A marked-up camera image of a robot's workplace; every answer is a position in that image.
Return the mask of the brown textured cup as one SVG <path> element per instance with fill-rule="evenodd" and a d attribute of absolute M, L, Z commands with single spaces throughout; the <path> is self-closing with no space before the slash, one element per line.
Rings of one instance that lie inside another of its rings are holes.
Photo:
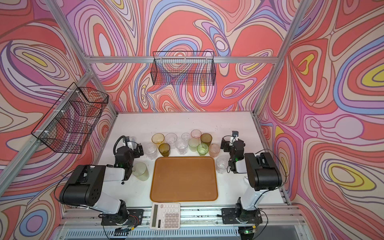
<path fill-rule="evenodd" d="M 206 144 L 208 147 L 211 145 L 213 137 L 209 133 L 203 133 L 201 135 L 201 143 Z"/>

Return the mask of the pink textured cup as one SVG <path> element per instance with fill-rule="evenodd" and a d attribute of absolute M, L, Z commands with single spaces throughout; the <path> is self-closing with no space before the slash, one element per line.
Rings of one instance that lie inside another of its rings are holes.
<path fill-rule="evenodd" d="M 209 146 L 209 155 L 212 158 L 216 158 L 221 151 L 221 147 L 217 144 L 210 144 Z"/>

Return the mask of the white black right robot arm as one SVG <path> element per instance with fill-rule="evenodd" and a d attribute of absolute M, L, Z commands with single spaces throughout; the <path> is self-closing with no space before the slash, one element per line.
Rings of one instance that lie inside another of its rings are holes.
<path fill-rule="evenodd" d="M 230 154 L 227 172 L 238 174 L 238 163 L 245 162 L 249 187 L 234 208 L 223 208 L 219 217 L 223 224 L 254 224 L 263 222 L 259 204 L 267 193 L 283 185 L 282 175 L 270 153 L 261 150 L 257 153 L 245 153 L 245 142 L 238 137 L 231 136 L 230 140 L 224 137 L 221 149 Z"/>

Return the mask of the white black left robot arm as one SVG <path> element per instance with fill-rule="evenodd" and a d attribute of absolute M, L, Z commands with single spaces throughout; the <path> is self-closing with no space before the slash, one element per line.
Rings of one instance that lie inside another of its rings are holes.
<path fill-rule="evenodd" d="M 144 155 L 143 146 L 130 137 L 120 136 L 113 147 L 113 165 L 79 165 L 67 180 L 59 194 L 63 205 L 85 207 L 100 212 L 102 224 L 121 226 L 134 221 L 123 200 L 103 192 L 106 182 L 125 183 L 133 173 L 134 160 Z"/>

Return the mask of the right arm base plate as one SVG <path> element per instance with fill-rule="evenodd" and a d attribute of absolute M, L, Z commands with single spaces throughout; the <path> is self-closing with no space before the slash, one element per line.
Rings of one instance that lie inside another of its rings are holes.
<path fill-rule="evenodd" d="M 236 208 L 222 208 L 221 213 L 217 216 L 222 218 L 225 225 L 254 224 L 258 226 L 263 223 L 262 215 L 259 210 L 246 211 Z"/>

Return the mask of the green ribbed glass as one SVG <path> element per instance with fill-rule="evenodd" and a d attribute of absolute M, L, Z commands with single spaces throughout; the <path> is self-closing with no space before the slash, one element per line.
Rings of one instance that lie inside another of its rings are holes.
<path fill-rule="evenodd" d="M 205 156 L 209 152 L 209 146 L 205 143 L 201 143 L 198 145 L 197 151 L 200 156 Z"/>

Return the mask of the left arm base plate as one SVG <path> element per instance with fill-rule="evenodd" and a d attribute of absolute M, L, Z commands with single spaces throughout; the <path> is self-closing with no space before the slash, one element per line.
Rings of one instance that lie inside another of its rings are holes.
<path fill-rule="evenodd" d="M 126 214 L 106 215 L 99 214 L 102 226 L 139 226 L 143 221 L 143 209 L 128 209 Z"/>

